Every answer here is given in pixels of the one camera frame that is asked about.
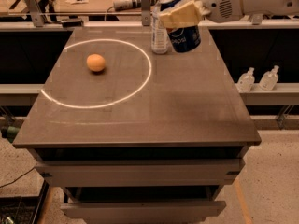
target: concrete floor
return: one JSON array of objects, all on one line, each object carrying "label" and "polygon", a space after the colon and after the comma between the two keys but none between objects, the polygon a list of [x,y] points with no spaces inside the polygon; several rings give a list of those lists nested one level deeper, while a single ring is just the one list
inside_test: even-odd
[{"label": "concrete floor", "polygon": [[[218,200],[226,208],[204,224],[297,224],[299,220],[299,126],[297,130],[260,130],[262,143],[245,157],[246,166]],[[15,149],[0,139],[0,186],[30,170],[35,160],[27,150]],[[14,184],[0,189],[0,197],[38,195],[43,179],[34,170]],[[64,195],[51,188],[49,205],[40,223],[83,224],[60,210]]]}]

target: white curved line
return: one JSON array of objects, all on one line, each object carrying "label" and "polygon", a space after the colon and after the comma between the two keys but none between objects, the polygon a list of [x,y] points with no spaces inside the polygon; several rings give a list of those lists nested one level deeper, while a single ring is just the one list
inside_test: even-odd
[{"label": "white curved line", "polygon": [[47,99],[53,101],[53,102],[56,103],[57,105],[61,105],[61,106],[68,107],[68,108],[77,108],[77,109],[103,108],[103,107],[108,107],[108,106],[111,106],[111,105],[120,103],[120,102],[122,102],[122,101],[125,101],[125,100],[131,98],[132,96],[134,96],[135,94],[137,94],[138,92],[140,92],[140,91],[145,87],[145,85],[149,82],[149,80],[150,80],[150,76],[151,76],[151,61],[150,61],[150,57],[147,55],[147,53],[146,53],[143,49],[139,48],[138,46],[136,46],[136,45],[134,45],[134,44],[132,44],[132,43],[129,43],[129,42],[126,42],[126,41],[121,41],[121,40],[115,40],[115,39],[94,39],[94,40],[88,40],[88,41],[81,41],[81,42],[78,42],[78,43],[76,43],[76,44],[73,44],[73,45],[70,45],[70,46],[64,48],[64,50],[65,50],[65,49],[73,48],[73,47],[75,47],[75,46],[77,46],[77,45],[82,45],[82,44],[85,44],[85,43],[90,43],[90,42],[95,42],[95,41],[110,41],[110,42],[112,41],[112,42],[120,42],[120,43],[129,45],[129,46],[131,46],[131,47],[134,47],[134,48],[136,48],[136,49],[139,49],[139,50],[145,55],[145,57],[148,59],[148,62],[149,62],[149,74],[148,74],[146,80],[143,82],[143,84],[142,84],[136,91],[134,91],[133,93],[131,93],[131,94],[129,94],[129,95],[127,95],[127,96],[125,96],[125,97],[119,99],[119,100],[116,100],[116,101],[114,101],[114,102],[110,102],[110,103],[107,103],[107,104],[104,104],[104,105],[90,105],[90,106],[68,105],[68,104],[66,104],[66,103],[62,103],[62,102],[60,102],[60,101],[58,101],[58,100],[56,100],[56,99],[50,97],[50,96],[45,92],[45,90],[42,89],[42,90],[41,90],[41,93],[42,93],[43,95],[45,95],[45,97],[46,97]]}]

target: small white bottle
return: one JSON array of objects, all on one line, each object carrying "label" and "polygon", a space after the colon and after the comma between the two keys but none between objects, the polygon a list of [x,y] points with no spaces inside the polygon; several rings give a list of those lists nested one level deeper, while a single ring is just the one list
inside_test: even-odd
[{"label": "small white bottle", "polygon": [[267,71],[263,74],[263,77],[260,81],[260,87],[263,90],[271,91],[273,90],[276,83],[278,83],[278,69],[279,66],[274,65],[274,68],[271,71]]},{"label": "small white bottle", "polygon": [[161,4],[158,0],[152,11],[151,50],[156,54],[165,54],[168,51],[168,34],[158,18],[160,8]]},{"label": "small white bottle", "polygon": [[254,68],[251,67],[247,73],[242,74],[240,79],[237,81],[236,87],[240,92],[249,92],[254,84],[253,76]]}]

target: orange ball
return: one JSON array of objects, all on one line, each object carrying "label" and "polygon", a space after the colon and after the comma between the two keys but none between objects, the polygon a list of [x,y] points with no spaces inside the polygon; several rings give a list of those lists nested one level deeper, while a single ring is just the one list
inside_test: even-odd
[{"label": "orange ball", "polygon": [[91,71],[100,72],[105,69],[106,61],[103,56],[92,54],[88,56],[86,64]]}]

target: can label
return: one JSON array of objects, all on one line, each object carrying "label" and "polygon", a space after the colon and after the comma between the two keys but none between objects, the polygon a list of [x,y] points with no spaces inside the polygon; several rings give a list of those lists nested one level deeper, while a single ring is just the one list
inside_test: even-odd
[{"label": "can label", "polygon": [[[181,0],[162,0],[161,10],[173,7]],[[198,26],[178,29],[167,29],[169,39],[176,52],[187,52],[195,49],[201,42]]]}]

